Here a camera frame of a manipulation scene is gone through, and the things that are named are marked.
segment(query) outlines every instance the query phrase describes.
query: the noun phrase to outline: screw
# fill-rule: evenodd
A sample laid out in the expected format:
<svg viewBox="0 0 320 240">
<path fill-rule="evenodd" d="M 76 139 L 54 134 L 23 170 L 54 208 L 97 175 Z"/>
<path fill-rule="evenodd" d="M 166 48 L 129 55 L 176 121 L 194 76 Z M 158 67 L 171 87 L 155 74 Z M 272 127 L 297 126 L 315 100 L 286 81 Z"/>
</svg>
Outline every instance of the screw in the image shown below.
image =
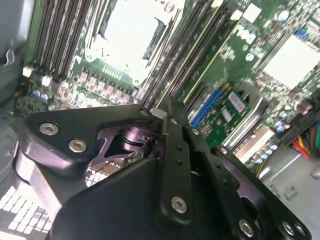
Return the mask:
<svg viewBox="0 0 320 240">
<path fill-rule="evenodd" d="M 291 236 L 295 235 L 294 230 L 292 229 L 292 227 L 289 225 L 289 223 L 287 223 L 286 221 L 284 221 L 282 223 L 282 226 L 284 228 L 284 230 Z"/>
<path fill-rule="evenodd" d="M 55 135 L 59 132 L 59 128 L 57 125 L 53 124 L 53 123 L 43 123 L 40 125 L 40 132 L 42 132 L 45 135 Z"/>
<path fill-rule="evenodd" d="M 87 145 L 84 141 L 73 139 L 69 142 L 69 148 L 72 152 L 83 153 L 87 149 Z"/>
<path fill-rule="evenodd" d="M 145 110 L 141 110 L 140 113 L 145 117 L 149 117 L 149 113 L 147 113 Z"/>
<path fill-rule="evenodd" d="M 174 196 L 171 199 L 171 205 L 172 205 L 173 209 L 176 210 L 180 214 L 184 214 L 187 211 L 187 204 L 186 204 L 185 200 L 183 200 L 179 196 Z"/>
<path fill-rule="evenodd" d="M 302 228 L 302 226 L 300 226 L 299 223 L 295 223 L 294 224 L 295 228 L 299 231 L 299 233 L 301 233 L 303 236 L 306 236 L 306 232 L 304 231 L 304 229 Z"/>
<path fill-rule="evenodd" d="M 220 147 L 220 150 L 221 150 L 221 152 L 222 152 L 223 154 L 227 154 L 227 153 L 228 153 L 228 151 L 227 151 L 225 148 L 223 148 L 223 147 Z"/>
<path fill-rule="evenodd" d="M 192 128 L 192 132 L 193 132 L 195 135 L 199 135 L 199 134 L 200 134 L 200 132 L 199 132 L 197 129 L 195 129 L 195 128 Z"/>
<path fill-rule="evenodd" d="M 244 220 L 244 219 L 241 219 L 239 221 L 239 227 L 241 229 L 241 231 L 247 235 L 249 238 L 252 238 L 254 236 L 254 230 L 252 229 L 252 227 L 250 226 L 250 224 Z"/>
<path fill-rule="evenodd" d="M 170 121 L 173 122 L 174 124 L 178 124 L 177 120 L 175 120 L 174 118 L 171 118 Z"/>
</svg>

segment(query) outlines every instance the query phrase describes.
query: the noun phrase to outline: wire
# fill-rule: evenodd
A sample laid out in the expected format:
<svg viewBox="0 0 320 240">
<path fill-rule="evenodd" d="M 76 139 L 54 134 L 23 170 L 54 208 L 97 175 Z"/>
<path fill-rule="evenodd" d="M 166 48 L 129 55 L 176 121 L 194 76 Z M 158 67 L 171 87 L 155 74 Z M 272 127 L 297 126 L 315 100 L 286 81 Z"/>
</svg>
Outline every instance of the wire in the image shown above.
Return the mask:
<svg viewBox="0 0 320 240">
<path fill-rule="evenodd" d="M 304 156 L 306 159 L 309 159 L 309 155 L 306 153 L 306 151 L 299 145 L 298 140 L 294 140 L 293 147 L 301 153 L 302 156 Z"/>
<path fill-rule="evenodd" d="M 310 154 L 310 151 L 307 149 L 307 147 L 305 146 L 303 140 L 302 140 L 302 137 L 301 136 L 298 136 L 298 143 L 300 145 L 300 147 L 309 155 Z"/>
<path fill-rule="evenodd" d="M 316 138 L 315 138 L 315 147 L 319 148 L 320 147 L 320 123 L 316 123 Z"/>
<path fill-rule="evenodd" d="M 309 128 L 310 131 L 310 148 L 313 149 L 315 147 L 315 141 L 316 141 L 316 127 L 311 126 Z"/>
</svg>

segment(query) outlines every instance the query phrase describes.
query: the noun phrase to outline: black capacitor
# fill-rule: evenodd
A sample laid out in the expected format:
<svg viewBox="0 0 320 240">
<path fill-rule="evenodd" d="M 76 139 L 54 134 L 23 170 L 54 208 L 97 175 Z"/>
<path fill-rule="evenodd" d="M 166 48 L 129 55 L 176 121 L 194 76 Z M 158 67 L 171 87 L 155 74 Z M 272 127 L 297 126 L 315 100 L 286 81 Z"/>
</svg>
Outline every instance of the black capacitor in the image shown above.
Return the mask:
<svg viewBox="0 0 320 240">
<path fill-rule="evenodd" d="M 308 110 L 300 104 L 296 106 L 296 111 L 302 115 L 306 115 L 308 113 Z"/>
<path fill-rule="evenodd" d="M 301 105 L 307 111 L 310 111 L 312 109 L 312 105 L 305 100 L 302 100 L 299 105 Z"/>
</svg>

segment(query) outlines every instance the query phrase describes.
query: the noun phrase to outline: connector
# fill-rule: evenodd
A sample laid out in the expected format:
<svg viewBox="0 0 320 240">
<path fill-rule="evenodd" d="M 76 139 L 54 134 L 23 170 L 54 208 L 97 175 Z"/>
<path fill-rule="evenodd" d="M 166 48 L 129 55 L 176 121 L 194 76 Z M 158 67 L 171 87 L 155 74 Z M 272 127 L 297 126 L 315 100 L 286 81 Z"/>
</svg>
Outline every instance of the connector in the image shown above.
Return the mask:
<svg viewBox="0 0 320 240">
<path fill-rule="evenodd" d="M 205 102 L 205 104 L 202 106 L 200 111 L 197 113 L 195 118 L 193 119 L 191 125 L 195 128 L 201 121 L 204 119 L 207 112 L 210 110 L 213 104 L 217 102 L 219 97 L 222 95 L 222 92 L 218 89 L 214 90 L 213 93 L 210 95 L 208 100 Z"/>
</svg>

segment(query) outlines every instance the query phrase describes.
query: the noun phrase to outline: metal arm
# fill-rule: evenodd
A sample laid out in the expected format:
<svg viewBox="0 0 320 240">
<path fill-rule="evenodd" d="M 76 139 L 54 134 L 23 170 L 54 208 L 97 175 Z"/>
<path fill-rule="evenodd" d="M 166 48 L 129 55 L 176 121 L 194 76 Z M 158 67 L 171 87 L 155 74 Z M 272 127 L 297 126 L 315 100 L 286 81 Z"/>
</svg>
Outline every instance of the metal arm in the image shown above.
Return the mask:
<svg viewBox="0 0 320 240">
<path fill-rule="evenodd" d="M 13 168 L 55 219 L 49 239 L 311 239 L 232 152 L 208 148 L 182 103 L 160 108 L 163 119 L 137 104 L 26 118 Z M 85 186 L 90 166 L 132 152 L 144 158 Z"/>
</svg>

